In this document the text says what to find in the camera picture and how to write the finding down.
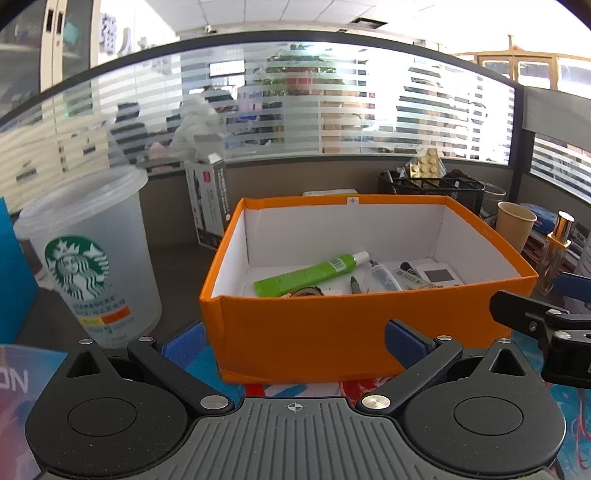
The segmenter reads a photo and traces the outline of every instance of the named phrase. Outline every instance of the paper cup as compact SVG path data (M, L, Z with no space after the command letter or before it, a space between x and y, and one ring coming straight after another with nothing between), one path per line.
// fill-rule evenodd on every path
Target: paper cup
M496 231L521 253L537 219L534 212L521 205L499 202Z

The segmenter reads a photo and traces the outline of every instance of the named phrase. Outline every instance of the product box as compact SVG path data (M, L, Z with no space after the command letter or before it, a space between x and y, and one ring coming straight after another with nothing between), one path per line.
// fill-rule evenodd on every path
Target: product box
M25 438L25 421L65 357L62 352L0 345L0 480L33 480L39 475Z
M256 298L253 282L367 251L401 262L449 265L464 285L341 296ZM320 287L350 292L369 265ZM537 281L510 244L450 197L359 195L241 200L200 296L222 378L312 383L398 374L384 329L400 319L428 337L488 347L509 329L488 310L498 290L529 295Z
M534 212L538 218L534 222L534 230L539 233L543 233L544 235L547 235L552 230L554 230L554 224L558 218L557 213L551 212L550 210L545 209L539 205L534 205L533 203L520 203L520 205Z
M185 173L199 244L216 249L230 220L225 162L211 154L208 163L186 162Z

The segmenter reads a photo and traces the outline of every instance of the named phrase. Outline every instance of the small screen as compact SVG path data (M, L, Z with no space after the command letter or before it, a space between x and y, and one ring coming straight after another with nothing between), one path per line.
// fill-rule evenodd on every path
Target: small screen
M432 283L455 280L446 268L440 270L425 270L425 275Z

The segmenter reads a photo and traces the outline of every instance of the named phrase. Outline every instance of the door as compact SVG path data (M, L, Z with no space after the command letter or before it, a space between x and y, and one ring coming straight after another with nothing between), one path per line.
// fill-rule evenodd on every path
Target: door
M0 31L0 116L52 85L57 0L36 0ZM40 121L46 108L19 121Z
M57 84L96 64L92 54L95 0L57 0L53 41L53 84ZM54 97L56 121L92 113L92 82L82 83Z

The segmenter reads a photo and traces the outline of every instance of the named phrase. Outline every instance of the metal screw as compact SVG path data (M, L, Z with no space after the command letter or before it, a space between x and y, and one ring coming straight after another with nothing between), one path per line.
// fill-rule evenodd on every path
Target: metal screw
M559 330L558 332L554 332L554 336L556 338L560 338L561 340L568 340L570 338L570 333Z
M230 402L226 397L222 397L221 395L208 395L207 397L203 397L199 403L203 408L208 410L220 410L221 408L226 408Z
M390 406L390 399L383 395L368 395L361 400L364 407L370 408L371 410L383 410Z

